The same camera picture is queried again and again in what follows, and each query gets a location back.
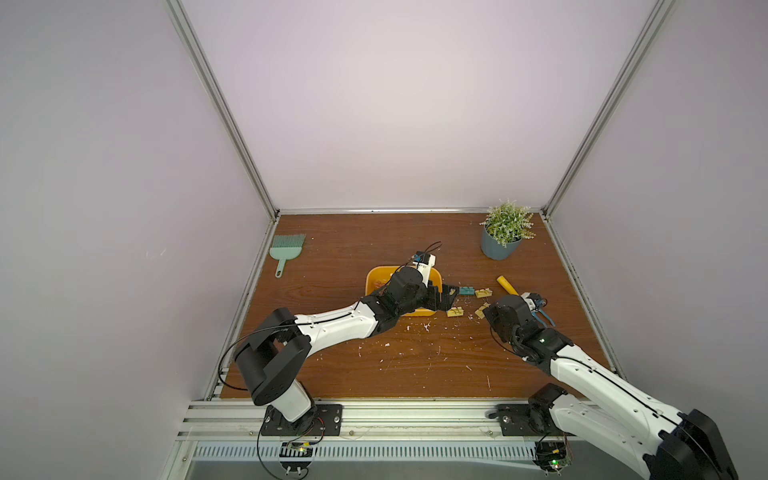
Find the yellow plastic storage box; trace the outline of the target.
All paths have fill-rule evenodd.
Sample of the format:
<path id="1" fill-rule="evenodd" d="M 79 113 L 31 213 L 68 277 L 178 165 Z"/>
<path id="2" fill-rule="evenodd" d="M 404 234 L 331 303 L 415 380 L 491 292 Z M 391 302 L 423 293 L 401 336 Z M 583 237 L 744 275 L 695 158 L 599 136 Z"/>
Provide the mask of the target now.
<path id="1" fill-rule="evenodd" d="M 366 277 L 365 294 L 370 295 L 374 290 L 382 287 L 391 278 L 397 269 L 397 266 L 377 266 L 371 269 Z M 437 287 L 439 293 L 443 291 L 443 278 L 436 268 L 431 269 L 429 280 L 434 286 Z M 414 312 L 409 313 L 409 316 L 428 317 L 434 315 L 435 313 L 435 310 L 419 308 Z"/>

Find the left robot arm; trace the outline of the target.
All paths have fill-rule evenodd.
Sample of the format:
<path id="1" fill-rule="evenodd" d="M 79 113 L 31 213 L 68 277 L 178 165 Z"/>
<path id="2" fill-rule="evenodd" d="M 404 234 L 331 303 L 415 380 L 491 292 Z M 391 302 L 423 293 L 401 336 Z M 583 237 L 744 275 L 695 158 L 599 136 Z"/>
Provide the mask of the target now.
<path id="1" fill-rule="evenodd" d="M 382 334 L 418 309 L 450 310 L 459 288 L 435 285 L 430 273 L 424 264 L 402 267 L 380 288 L 337 310 L 312 315 L 274 310 L 234 352 L 253 403 L 290 424 L 309 422 L 316 404 L 298 380 L 306 360 L 330 347 Z"/>

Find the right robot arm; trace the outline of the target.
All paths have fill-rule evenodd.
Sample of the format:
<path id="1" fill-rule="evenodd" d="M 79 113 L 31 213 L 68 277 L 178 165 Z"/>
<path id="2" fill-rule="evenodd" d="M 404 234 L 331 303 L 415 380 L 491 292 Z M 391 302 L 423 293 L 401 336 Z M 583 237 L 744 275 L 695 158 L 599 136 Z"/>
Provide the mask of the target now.
<path id="1" fill-rule="evenodd" d="M 528 400 L 528 427 L 541 437 L 574 435 L 642 479 L 735 479 L 737 469 L 716 423 L 684 413 L 603 367 L 571 339 L 541 322 L 534 294 L 484 306 L 503 349 L 552 377 Z"/>

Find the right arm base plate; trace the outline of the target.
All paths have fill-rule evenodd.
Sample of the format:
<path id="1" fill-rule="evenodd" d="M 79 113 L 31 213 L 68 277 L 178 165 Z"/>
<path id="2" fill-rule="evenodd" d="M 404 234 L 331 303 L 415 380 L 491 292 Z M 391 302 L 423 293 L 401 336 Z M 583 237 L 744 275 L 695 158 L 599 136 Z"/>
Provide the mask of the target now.
<path id="1" fill-rule="evenodd" d="M 562 436 L 566 431 L 554 423 L 550 412 L 535 404 L 499 404 L 487 413 L 501 428 L 503 436 Z"/>

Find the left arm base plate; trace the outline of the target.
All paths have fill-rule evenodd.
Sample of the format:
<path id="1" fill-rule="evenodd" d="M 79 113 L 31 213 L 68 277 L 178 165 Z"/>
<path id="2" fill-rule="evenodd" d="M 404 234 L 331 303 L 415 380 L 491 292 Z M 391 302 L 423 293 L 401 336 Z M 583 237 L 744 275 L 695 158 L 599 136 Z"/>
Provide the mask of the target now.
<path id="1" fill-rule="evenodd" d="M 268 406 L 260 432 L 267 437 L 337 437 L 341 434 L 343 411 L 342 404 L 315 404 L 298 420 L 289 421 L 274 406 Z"/>

